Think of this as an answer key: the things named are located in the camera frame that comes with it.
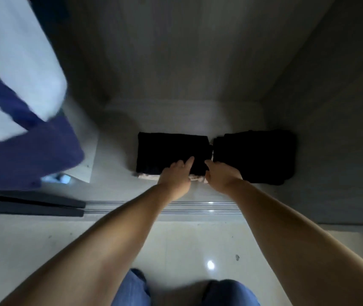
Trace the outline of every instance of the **tiled floor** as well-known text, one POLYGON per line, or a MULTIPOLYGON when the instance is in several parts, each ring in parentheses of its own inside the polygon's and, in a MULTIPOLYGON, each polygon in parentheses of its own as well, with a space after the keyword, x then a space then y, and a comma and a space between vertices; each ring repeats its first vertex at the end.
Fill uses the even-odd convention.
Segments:
MULTIPOLYGON (((0 300, 91 225, 0 215, 0 300)), ((334 235, 363 257, 362 235, 334 235)), ((203 286, 181 288, 231 278, 248 286, 261 305, 290 305, 244 222, 156 222, 134 266, 145 272, 155 304, 188 305, 203 286)))

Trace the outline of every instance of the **hand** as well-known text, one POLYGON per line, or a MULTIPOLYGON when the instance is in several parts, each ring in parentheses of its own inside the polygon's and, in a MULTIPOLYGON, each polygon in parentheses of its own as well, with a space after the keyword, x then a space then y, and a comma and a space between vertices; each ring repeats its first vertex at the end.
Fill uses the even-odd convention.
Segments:
POLYGON ((205 172, 205 178, 208 184, 218 192, 226 194, 228 186, 236 180, 241 180, 242 176, 239 170, 221 162, 205 160, 209 170, 205 172))
POLYGON ((160 174, 157 184, 165 186, 170 191, 172 201, 179 199, 190 189, 191 181, 188 176, 193 162, 194 157, 190 157, 185 164, 179 160, 160 174))

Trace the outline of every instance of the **black folded shirt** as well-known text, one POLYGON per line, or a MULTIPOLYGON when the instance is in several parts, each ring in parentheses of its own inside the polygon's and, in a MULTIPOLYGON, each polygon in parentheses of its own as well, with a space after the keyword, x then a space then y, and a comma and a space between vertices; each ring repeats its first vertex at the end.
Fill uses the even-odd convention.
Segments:
POLYGON ((247 131, 214 139, 214 161, 238 169, 244 180, 281 185, 295 173, 296 136, 290 131, 247 131))
POLYGON ((138 140, 136 172, 159 175, 173 162, 185 162, 194 156, 190 174, 205 175, 207 166, 204 161, 211 159, 212 155, 207 136, 140 132, 138 140))

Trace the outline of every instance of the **leg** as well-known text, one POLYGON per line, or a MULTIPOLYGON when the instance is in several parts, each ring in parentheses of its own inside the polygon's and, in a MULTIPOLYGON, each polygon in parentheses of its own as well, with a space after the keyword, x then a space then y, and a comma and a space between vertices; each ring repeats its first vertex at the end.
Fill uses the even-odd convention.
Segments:
POLYGON ((201 306, 259 306, 259 302, 242 283, 226 279, 209 283, 201 306))
POLYGON ((146 281, 142 278, 129 271, 119 286, 111 306, 150 306, 150 294, 146 281))

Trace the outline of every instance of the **forearm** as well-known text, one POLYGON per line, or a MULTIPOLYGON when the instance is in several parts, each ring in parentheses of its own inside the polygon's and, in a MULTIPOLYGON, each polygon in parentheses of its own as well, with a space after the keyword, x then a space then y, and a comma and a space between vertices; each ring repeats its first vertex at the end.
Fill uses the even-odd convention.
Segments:
POLYGON ((109 305, 161 210, 171 198, 156 185, 110 212, 2 303, 109 305))
POLYGON ((363 260, 246 181, 228 188, 294 306, 363 304, 363 260))

